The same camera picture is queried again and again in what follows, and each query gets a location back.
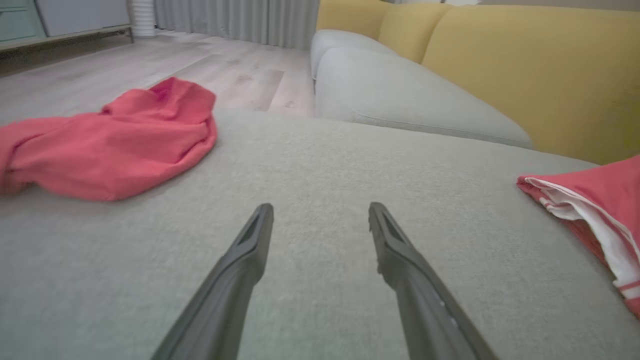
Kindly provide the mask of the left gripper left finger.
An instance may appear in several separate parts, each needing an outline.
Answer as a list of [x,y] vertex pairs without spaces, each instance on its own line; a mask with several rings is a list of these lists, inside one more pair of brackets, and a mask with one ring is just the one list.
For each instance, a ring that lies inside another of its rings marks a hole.
[[263,277],[274,207],[261,203],[174,322],[154,360],[235,360],[253,289]]

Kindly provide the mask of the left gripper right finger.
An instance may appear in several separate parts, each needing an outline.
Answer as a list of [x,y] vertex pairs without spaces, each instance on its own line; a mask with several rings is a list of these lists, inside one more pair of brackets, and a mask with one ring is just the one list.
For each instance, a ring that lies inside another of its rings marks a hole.
[[383,203],[370,204],[369,229],[377,271],[397,297],[409,357],[495,360],[480,331]]

